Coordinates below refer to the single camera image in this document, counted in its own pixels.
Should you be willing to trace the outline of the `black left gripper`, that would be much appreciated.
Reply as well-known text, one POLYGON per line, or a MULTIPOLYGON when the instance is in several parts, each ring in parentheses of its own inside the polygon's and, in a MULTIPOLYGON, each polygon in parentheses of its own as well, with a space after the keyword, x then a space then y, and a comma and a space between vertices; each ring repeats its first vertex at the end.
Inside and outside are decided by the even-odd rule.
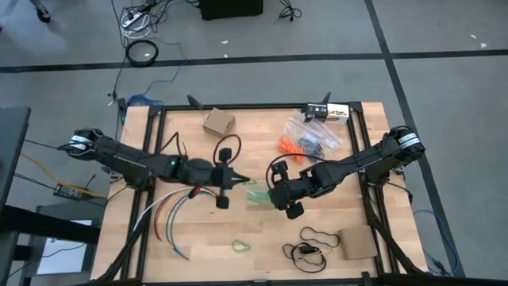
POLYGON ((219 187, 216 207, 226 210, 229 208, 229 198, 226 196, 225 191, 231 189, 236 184, 248 183, 251 181, 251 178, 236 172, 233 173, 233 169, 226 163, 219 163, 212 171, 212 181, 214 186, 219 187))

